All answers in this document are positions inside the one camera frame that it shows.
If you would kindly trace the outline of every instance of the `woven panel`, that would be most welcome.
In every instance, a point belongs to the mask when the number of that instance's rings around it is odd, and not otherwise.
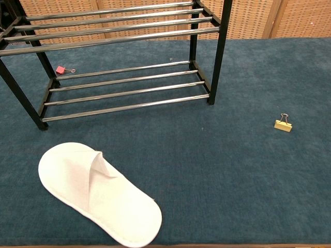
[[[222,0],[204,0],[203,4],[221,18]],[[240,1],[234,0],[229,22],[229,39],[261,38],[273,0]],[[201,39],[216,39],[217,34],[203,34]]]
[[[97,4],[95,0],[82,0],[82,1],[68,1],[68,0],[21,0],[21,4],[27,14],[27,16],[43,16],[47,14],[56,14],[56,13],[67,13],[67,12],[78,12],[78,11],[87,11],[87,10],[96,10]],[[99,18],[99,15],[92,15],[87,17],[74,17],[66,19],[51,19],[46,21],[34,21],[32,24],[43,24],[43,23],[56,23],[60,21],[73,21],[73,20],[87,20]],[[74,27],[60,27],[52,29],[41,29],[36,30],[37,34],[47,34],[53,32],[63,32],[63,31],[73,31],[73,30],[82,30],[90,28],[102,27],[101,24],[91,24],[91,25],[80,25]],[[104,34],[95,34],[95,35],[85,35],[85,36],[76,36],[68,38],[58,38],[50,40],[41,40],[41,43],[70,43],[78,42],[85,40],[95,40],[104,38]]]
[[[330,0],[290,0],[275,37],[330,37]]]
[[[74,12],[74,11],[84,11],[91,9],[108,9],[108,8],[125,8],[132,6],[142,6],[142,5],[153,5],[153,4],[165,4],[172,2],[183,2],[183,0],[124,0],[124,1],[114,1],[114,0],[83,0],[79,2],[67,1],[67,0],[37,0],[37,1],[28,1],[21,0],[22,5],[28,15],[44,15],[44,14],[53,14],[59,12]],[[268,18],[270,8],[273,0],[260,0],[260,1],[240,1],[234,0],[232,6],[232,13],[229,24],[228,38],[240,39],[240,38],[261,38],[264,30],[266,20]],[[214,12],[218,17],[221,16],[221,10],[223,6],[223,0],[204,0],[203,4],[208,7],[212,12]],[[153,13],[159,11],[169,11],[177,9],[189,9],[191,7],[182,7],[182,8],[169,8],[169,9],[159,9],[159,10],[147,10],[147,11],[136,11],[136,12],[127,12],[127,13],[116,13],[116,14],[105,14],[101,17],[119,17],[127,16],[134,14],[143,14],[143,13]],[[76,18],[67,18],[66,20],[81,20],[81,19],[92,19],[99,16],[89,16],[89,17],[76,17]],[[87,28],[96,28],[96,27],[108,27],[108,26],[120,26],[120,25],[132,25],[132,24],[141,24],[146,22],[156,22],[156,21],[165,21],[165,20],[174,20],[174,19],[184,19],[191,18],[190,15],[180,15],[172,17],[159,17],[159,18],[148,18],[141,20],[133,20],[126,22],[113,22],[113,23],[104,23],[104,24],[92,24],[92,25],[82,25],[76,27],[64,27],[64,28],[53,28],[53,29],[44,29],[37,30],[38,34],[50,33],[50,32],[60,32],[68,30],[82,30]],[[48,21],[38,21],[35,23],[52,23],[59,22],[61,19],[57,20],[48,20]],[[210,23],[199,24],[200,28],[212,27]],[[150,33],[160,33],[174,30],[189,29],[189,25],[179,25],[179,26],[166,26],[166,27],[154,27],[138,30],[130,30],[116,33],[107,33],[107,34],[97,34],[97,35],[86,35],[86,36],[77,36],[70,38],[59,38],[43,41],[43,43],[61,43],[61,42],[77,42],[83,40],[91,39],[100,39],[100,38],[111,38],[111,37],[120,37],[120,36],[132,36],[132,35],[142,35]],[[184,37],[165,37],[160,38],[163,40],[167,39],[189,39],[188,36]],[[203,34],[199,35],[199,39],[217,39],[217,34]]]
[[[143,6],[143,5],[155,5],[155,4],[166,4],[173,2],[183,2],[183,1],[170,1],[170,0],[124,0],[124,1],[114,1],[114,0],[98,0],[98,6],[100,9],[109,9],[109,8],[126,8],[132,6]],[[102,17],[121,17],[121,16],[132,16],[136,14],[146,14],[146,13],[155,13],[162,11],[172,11],[172,10],[180,10],[184,8],[166,8],[166,9],[156,9],[156,10],[144,10],[144,11],[133,11],[127,13],[115,13],[115,14],[105,14]],[[113,22],[113,23],[105,23],[103,26],[122,26],[122,25],[134,25],[134,24],[142,24],[142,23],[150,23],[150,22],[160,22],[160,21],[168,21],[168,20],[176,20],[180,19],[179,16],[170,16],[170,17],[158,17],[158,18],[146,18],[140,20],[132,20],[125,22]],[[129,30],[115,33],[106,34],[107,38],[115,38],[115,37],[123,37],[123,36],[133,36],[133,35],[145,35],[152,33],[160,33],[160,32],[168,32],[178,30],[178,26],[164,26],[164,27],[153,27],[153,28],[145,28],[145,29],[137,29],[137,30]],[[165,37],[159,38],[160,40],[169,40],[169,39],[177,39],[177,37]]]

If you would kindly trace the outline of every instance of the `black metal frame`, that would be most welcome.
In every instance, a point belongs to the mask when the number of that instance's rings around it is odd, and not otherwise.
[[[76,117],[82,117],[82,116],[88,116],[88,115],[97,115],[97,114],[110,113],[110,112],[116,112],[116,111],[121,111],[121,110],[136,109],[139,107],[147,107],[147,106],[154,106],[154,105],[161,105],[161,104],[167,104],[167,103],[203,99],[203,98],[208,99],[208,103],[210,105],[215,103],[215,96],[216,96],[216,90],[217,90],[219,74],[220,74],[220,69],[221,69],[221,64],[222,64],[225,39],[227,36],[232,0],[224,1],[221,20],[217,16],[215,16],[208,8],[206,8],[200,2],[200,0],[192,0],[191,2],[183,2],[183,3],[131,7],[131,8],[124,8],[124,9],[108,9],[108,10],[86,11],[86,12],[76,12],[76,13],[65,13],[65,14],[56,14],[56,15],[41,16],[41,17],[27,17],[19,0],[5,0],[5,4],[8,8],[10,15],[14,19],[14,21],[9,25],[9,27],[0,36],[0,56],[10,56],[10,55],[26,54],[26,53],[36,53],[37,54],[42,66],[44,67],[44,69],[50,79],[49,83],[47,85],[43,100],[42,100],[42,104],[39,108],[39,111],[36,111],[33,108],[31,103],[29,102],[28,98],[26,97],[24,92],[21,90],[20,86],[17,84],[17,82],[15,81],[15,79],[10,74],[7,67],[1,60],[0,60],[0,75],[2,76],[2,78],[4,79],[4,81],[6,82],[8,87],[11,89],[11,91],[14,93],[14,95],[17,97],[17,99],[20,101],[20,103],[23,105],[23,107],[25,108],[27,113],[30,115],[31,119],[35,122],[37,127],[41,130],[46,130],[48,127],[47,122],[54,121],[54,120],[76,118]],[[119,13],[119,12],[130,12],[130,11],[135,11],[135,10],[162,9],[162,8],[183,7],[183,6],[192,6],[192,9],[176,10],[176,11],[163,11],[163,12],[143,14],[143,15],[134,15],[134,16],[129,15],[129,16],[124,16],[124,17],[120,17],[120,18],[99,18],[99,19],[83,20],[83,21],[62,22],[62,23],[60,22],[60,23],[55,23],[55,24],[31,25],[31,23],[30,23],[30,21],[33,21],[33,20],[48,20],[48,19],[65,18],[65,17],[77,17],[77,16],[83,16],[83,15],[88,16],[88,15],[94,15],[94,14]],[[126,26],[113,27],[113,28],[98,28],[98,29],[90,29],[90,30],[83,30],[83,31],[46,34],[46,35],[36,35],[36,33],[34,31],[36,29],[43,29],[43,28],[50,28],[50,27],[57,27],[57,26],[83,25],[83,24],[86,24],[87,22],[103,23],[103,22],[114,22],[114,21],[122,21],[122,20],[142,19],[142,18],[149,18],[149,17],[155,17],[155,16],[175,16],[175,15],[180,15],[180,14],[192,14],[192,19],[145,23],[145,24],[139,24],[139,25],[126,25]],[[212,25],[214,27],[199,29],[199,23],[202,23],[202,22],[210,22],[210,23],[212,23]],[[156,33],[156,34],[148,34],[148,35],[123,37],[123,38],[84,41],[84,42],[76,42],[76,43],[64,43],[64,44],[62,43],[62,44],[53,44],[53,45],[41,45],[40,44],[41,39],[53,39],[53,38],[59,38],[59,37],[70,37],[70,36],[86,35],[86,34],[109,33],[109,32],[121,31],[121,30],[148,28],[148,27],[152,27],[152,26],[168,26],[168,25],[179,25],[179,24],[191,24],[191,29],[164,32],[164,33]],[[206,34],[206,33],[218,33],[219,34],[216,57],[215,57],[213,79],[212,79],[211,84],[208,82],[203,71],[201,70],[201,68],[199,67],[198,63],[195,60],[196,54],[197,54],[198,34]],[[182,36],[182,35],[190,35],[189,61],[167,63],[167,64],[161,64],[161,65],[141,66],[141,67],[135,67],[135,68],[125,68],[125,69],[92,72],[92,73],[69,75],[69,76],[57,76],[45,53],[46,51],[71,49],[71,48],[78,48],[78,47],[88,47],[91,45],[101,45],[101,44],[119,43],[119,42],[152,39],[152,38],[160,38],[160,37]],[[33,46],[33,48],[5,50],[7,45],[11,42],[30,43]],[[106,82],[99,82],[99,83],[92,83],[92,84],[85,84],[85,85],[83,84],[83,85],[69,86],[69,87],[61,87],[61,85],[60,85],[61,80],[83,78],[83,77],[88,77],[88,76],[96,76],[96,75],[111,74],[111,73],[120,73],[120,72],[126,72],[126,71],[144,70],[144,69],[149,69],[149,68],[177,66],[177,65],[184,65],[184,64],[189,65],[189,71],[166,73],[166,74],[143,76],[143,77],[134,77],[131,79],[106,81]],[[78,99],[69,99],[69,100],[65,100],[65,101],[51,102],[52,94],[57,91],[73,90],[73,89],[78,89],[78,88],[97,87],[97,86],[102,86],[102,85],[126,83],[126,82],[140,81],[140,80],[145,80],[145,79],[156,79],[156,78],[163,78],[163,77],[168,77],[168,76],[180,76],[180,75],[193,74],[193,73],[197,74],[198,78],[200,79],[199,82],[163,86],[163,87],[156,87],[156,88],[149,88],[149,89],[141,89],[141,90],[133,90],[133,91],[127,91],[127,92],[106,94],[106,95],[101,95],[101,96],[93,96],[93,97],[85,97],[85,98],[78,98]],[[55,117],[45,118],[47,107],[52,106],[52,105],[62,105],[62,104],[76,103],[76,102],[82,102],[82,101],[92,101],[92,100],[99,100],[99,99],[111,98],[111,97],[142,94],[142,93],[146,93],[146,92],[153,92],[153,91],[159,91],[159,90],[192,87],[192,86],[197,86],[197,85],[203,85],[206,90],[206,94],[199,95],[199,96],[184,97],[184,98],[156,101],[156,102],[150,102],[150,103],[141,103],[141,104],[136,104],[136,105],[114,107],[114,108],[110,108],[110,109],[107,108],[107,109],[103,109],[103,110],[96,110],[96,111],[89,111],[89,112],[83,112],[83,113],[77,113],[77,114],[69,114],[69,115],[64,115],[64,116],[55,116]]]

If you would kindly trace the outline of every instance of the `chrome rod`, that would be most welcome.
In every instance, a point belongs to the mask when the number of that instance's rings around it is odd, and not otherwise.
[[[67,79],[79,79],[79,78],[83,78],[83,77],[86,78],[89,76],[99,76],[99,75],[106,75],[106,74],[113,74],[113,73],[120,73],[120,72],[127,72],[127,71],[139,71],[139,70],[153,69],[153,68],[160,68],[160,67],[167,67],[167,66],[188,65],[189,63],[190,63],[190,61],[179,61],[179,62],[158,64],[158,65],[151,65],[151,66],[139,66],[139,67],[115,69],[115,70],[109,70],[109,71],[90,72],[90,73],[69,75],[69,76],[58,76],[56,79],[58,81],[67,80]]]
[[[101,9],[94,11],[82,11],[82,12],[72,12],[72,13],[59,13],[59,14],[50,14],[50,15],[36,15],[32,17],[25,17],[27,21],[40,21],[40,20],[49,20],[49,19],[58,19],[58,18],[68,18],[68,17],[82,17],[95,14],[113,14],[113,13],[123,13],[129,11],[140,11],[140,10],[149,10],[149,9],[163,9],[163,8],[172,8],[172,7],[184,7],[192,6],[193,2],[182,2],[182,3],[169,3],[169,4],[154,4],[154,5],[145,5],[140,7],[128,7],[120,9]]]
[[[157,102],[140,103],[140,104],[129,105],[129,106],[113,107],[110,109],[106,108],[104,110],[94,110],[94,111],[88,111],[88,112],[82,112],[82,113],[76,113],[76,114],[70,114],[70,115],[48,117],[48,118],[43,118],[42,121],[48,122],[48,121],[71,119],[71,118],[90,116],[90,115],[99,115],[99,114],[117,112],[117,111],[122,111],[122,110],[138,109],[140,107],[149,107],[149,106],[156,106],[156,105],[162,105],[162,104],[168,104],[168,103],[184,102],[184,101],[197,100],[197,99],[203,99],[203,98],[208,98],[208,97],[209,97],[209,94],[205,94],[205,95],[176,98],[176,99],[163,100],[163,101],[157,101]]]
[[[70,103],[77,103],[77,102],[86,102],[86,101],[100,100],[100,99],[106,99],[106,98],[122,97],[122,96],[154,92],[154,91],[168,90],[168,89],[192,87],[192,86],[197,86],[197,85],[202,85],[202,84],[204,84],[204,81],[195,82],[195,83],[187,83],[187,84],[177,84],[177,85],[155,87],[155,88],[149,88],[149,89],[138,89],[138,90],[132,90],[132,91],[118,92],[118,93],[92,96],[92,97],[75,98],[75,99],[56,101],[56,102],[47,102],[44,105],[45,106],[54,106],[54,105],[63,105],[63,104],[70,104]]]
[[[120,83],[129,83],[129,82],[143,81],[143,80],[149,80],[149,79],[161,79],[163,77],[166,78],[166,77],[170,77],[170,76],[188,75],[188,74],[194,74],[197,72],[198,72],[198,70],[180,71],[180,72],[171,72],[171,73],[158,74],[158,75],[140,76],[140,77],[134,77],[134,78],[130,78],[130,79],[105,81],[105,82],[92,83],[92,84],[81,84],[81,85],[74,85],[74,86],[50,89],[50,92],[66,91],[66,90],[73,90],[73,89],[85,89],[85,88],[91,88],[91,87],[98,87],[98,86],[111,85],[111,84],[120,84]]]
[[[152,18],[152,17],[166,17],[166,16],[176,16],[181,14],[193,14],[193,13],[202,13],[203,8],[200,9],[189,9],[189,10],[173,10],[173,11],[163,11],[156,13],[148,14],[136,14],[134,16],[124,16],[124,17],[105,17],[105,18],[96,18],[89,20],[80,20],[80,21],[67,21],[67,22],[56,22],[56,23],[47,23],[47,24],[36,24],[36,25],[22,25],[15,26],[15,29],[19,32],[28,31],[28,30],[37,30],[37,29],[46,29],[54,27],[70,27],[86,24],[95,24],[95,23],[105,23],[105,22],[118,22],[118,21],[128,21],[128,20],[138,20],[143,18]]]
[[[113,44],[113,43],[129,42],[129,41],[136,41],[136,40],[147,40],[147,39],[154,39],[154,38],[184,36],[184,35],[198,35],[198,34],[207,34],[207,33],[216,33],[216,32],[219,32],[219,27],[177,30],[177,31],[170,31],[170,32],[163,32],[163,33],[156,33],[156,34],[101,39],[101,40],[94,40],[94,41],[90,41],[90,40],[81,41],[81,42],[76,42],[76,43],[42,45],[40,47],[35,46],[33,48],[18,48],[18,49],[10,49],[10,50],[1,50],[0,56],[10,56],[10,55],[18,55],[18,54],[26,54],[26,53],[39,53],[39,52],[56,51],[56,50],[62,50],[62,49],[82,48],[82,47],[88,47],[88,46],[91,47],[93,45]]]
[[[103,28],[95,28],[95,29],[88,29],[88,30],[58,32],[58,33],[53,33],[53,34],[15,36],[15,37],[7,37],[4,39],[8,42],[46,40],[46,39],[55,39],[55,38],[62,38],[62,37],[73,37],[73,36],[80,36],[80,35],[93,35],[93,34],[101,34],[101,33],[119,32],[119,31],[125,31],[125,30],[135,30],[135,29],[149,28],[149,27],[161,27],[161,26],[170,26],[170,25],[202,23],[202,22],[209,22],[212,19],[213,19],[213,17],[203,17],[203,18],[195,18],[195,19],[180,19],[180,20],[170,20],[170,21],[162,21],[162,22],[143,23],[143,24],[137,24],[137,25],[124,25],[124,26],[119,26],[119,27],[103,27]]]

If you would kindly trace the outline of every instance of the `yellow binder clip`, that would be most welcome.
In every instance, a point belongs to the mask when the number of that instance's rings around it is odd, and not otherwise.
[[[288,114],[281,114],[281,119],[276,120],[274,127],[286,132],[290,132],[292,129],[292,124],[288,123],[288,118],[289,118]]]

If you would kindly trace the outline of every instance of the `binder clip handle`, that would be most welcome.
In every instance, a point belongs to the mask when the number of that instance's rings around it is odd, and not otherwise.
[[[75,73],[76,72],[76,69],[64,69],[64,71]]]
[[[289,115],[288,115],[288,114],[282,113],[282,114],[281,114],[280,121],[283,120],[284,116],[285,116],[285,122],[286,122],[286,124],[288,124],[288,119],[289,119]]]

